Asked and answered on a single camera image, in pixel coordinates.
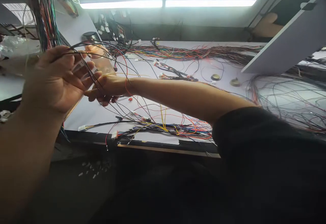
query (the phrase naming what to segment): ceiling light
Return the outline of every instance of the ceiling light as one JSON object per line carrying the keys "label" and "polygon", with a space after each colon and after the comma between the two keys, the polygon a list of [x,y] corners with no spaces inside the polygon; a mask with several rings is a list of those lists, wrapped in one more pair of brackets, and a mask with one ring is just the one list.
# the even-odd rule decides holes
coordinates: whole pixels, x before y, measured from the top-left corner
{"label": "ceiling light", "polygon": [[101,2],[101,3],[81,3],[80,6],[85,9],[100,8],[160,8],[162,0],[139,0],[126,2]]}
{"label": "ceiling light", "polygon": [[166,0],[166,7],[250,7],[256,0]]}

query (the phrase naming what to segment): black connector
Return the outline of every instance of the black connector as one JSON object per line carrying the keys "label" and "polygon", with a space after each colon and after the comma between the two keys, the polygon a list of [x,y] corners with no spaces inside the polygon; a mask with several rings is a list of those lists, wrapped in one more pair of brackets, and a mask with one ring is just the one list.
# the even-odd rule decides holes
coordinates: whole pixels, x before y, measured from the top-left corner
{"label": "black connector", "polygon": [[116,116],[116,118],[117,118],[119,121],[122,121],[122,117],[121,117],[121,116]]}

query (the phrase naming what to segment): right hand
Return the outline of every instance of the right hand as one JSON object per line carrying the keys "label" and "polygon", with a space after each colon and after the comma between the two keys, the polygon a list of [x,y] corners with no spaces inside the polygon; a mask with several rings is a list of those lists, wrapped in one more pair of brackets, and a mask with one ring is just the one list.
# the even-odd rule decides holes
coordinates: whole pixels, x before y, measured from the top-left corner
{"label": "right hand", "polygon": [[130,94],[130,83],[124,77],[117,77],[114,75],[104,76],[98,79],[100,89],[93,86],[92,90],[86,91],[85,96],[88,101],[93,102],[97,99],[102,105],[108,106],[109,102],[115,103],[120,96],[132,96]]}

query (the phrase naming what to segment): wire terminal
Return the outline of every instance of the wire terminal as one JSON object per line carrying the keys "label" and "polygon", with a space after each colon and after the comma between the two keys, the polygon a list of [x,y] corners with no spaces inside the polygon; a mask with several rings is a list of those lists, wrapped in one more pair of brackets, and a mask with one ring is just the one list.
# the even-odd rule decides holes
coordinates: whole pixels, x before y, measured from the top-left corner
{"label": "wire terminal", "polygon": [[112,132],[112,134],[111,134],[111,138],[112,139],[116,139],[116,138],[118,138],[118,132],[117,131],[114,131],[114,132]]}
{"label": "wire terminal", "polygon": [[86,131],[86,130],[87,129],[85,125],[78,127],[78,131]]}

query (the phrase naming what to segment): plastic bag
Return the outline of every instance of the plastic bag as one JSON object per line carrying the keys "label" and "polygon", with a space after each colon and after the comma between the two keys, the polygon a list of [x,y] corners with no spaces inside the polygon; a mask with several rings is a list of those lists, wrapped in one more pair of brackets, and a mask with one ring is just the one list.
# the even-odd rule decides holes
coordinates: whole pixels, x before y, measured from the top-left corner
{"label": "plastic bag", "polygon": [[41,52],[40,41],[18,36],[4,36],[0,43],[0,60]]}
{"label": "plastic bag", "polygon": [[0,67],[4,73],[25,76],[40,54],[40,42],[17,36],[4,36],[0,43]]}

